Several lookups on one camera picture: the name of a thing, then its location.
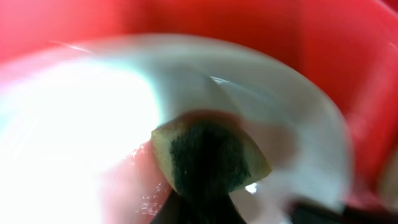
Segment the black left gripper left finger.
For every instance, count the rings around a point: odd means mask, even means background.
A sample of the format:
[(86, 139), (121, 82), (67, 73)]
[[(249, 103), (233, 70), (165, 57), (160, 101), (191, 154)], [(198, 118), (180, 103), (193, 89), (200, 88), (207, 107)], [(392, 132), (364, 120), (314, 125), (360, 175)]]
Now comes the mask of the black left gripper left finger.
[(171, 191), (150, 224), (246, 224), (228, 194), (189, 201)]

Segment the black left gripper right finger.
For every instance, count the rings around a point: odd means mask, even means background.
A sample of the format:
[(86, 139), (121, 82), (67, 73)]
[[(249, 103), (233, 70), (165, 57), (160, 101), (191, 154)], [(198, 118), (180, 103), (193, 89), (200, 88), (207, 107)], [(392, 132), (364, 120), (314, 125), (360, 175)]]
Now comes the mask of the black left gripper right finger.
[(397, 224), (397, 213), (346, 207), (337, 214), (302, 202), (294, 204), (288, 216), (292, 224)]

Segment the green yellow sponge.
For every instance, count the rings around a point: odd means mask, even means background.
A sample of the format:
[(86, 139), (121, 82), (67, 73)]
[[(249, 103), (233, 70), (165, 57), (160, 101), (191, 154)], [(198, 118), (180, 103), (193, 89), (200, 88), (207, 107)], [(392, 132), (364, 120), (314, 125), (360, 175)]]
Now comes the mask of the green yellow sponge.
[(184, 197), (228, 194), (272, 172), (257, 144), (221, 119), (179, 117), (153, 130), (151, 142), (160, 170)]

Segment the white plate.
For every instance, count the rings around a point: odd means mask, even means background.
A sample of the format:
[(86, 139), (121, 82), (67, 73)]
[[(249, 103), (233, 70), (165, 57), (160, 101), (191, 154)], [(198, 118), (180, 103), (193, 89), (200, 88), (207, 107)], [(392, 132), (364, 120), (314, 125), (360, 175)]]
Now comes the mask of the white plate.
[(288, 223), (297, 202), (343, 211), (351, 144), (324, 92), (242, 45), (151, 34), (1, 65), (1, 222), (150, 223), (174, 190), (151, 133), (179, 117), (235, 124), (269, 161), (228, 193), (246, 223)]

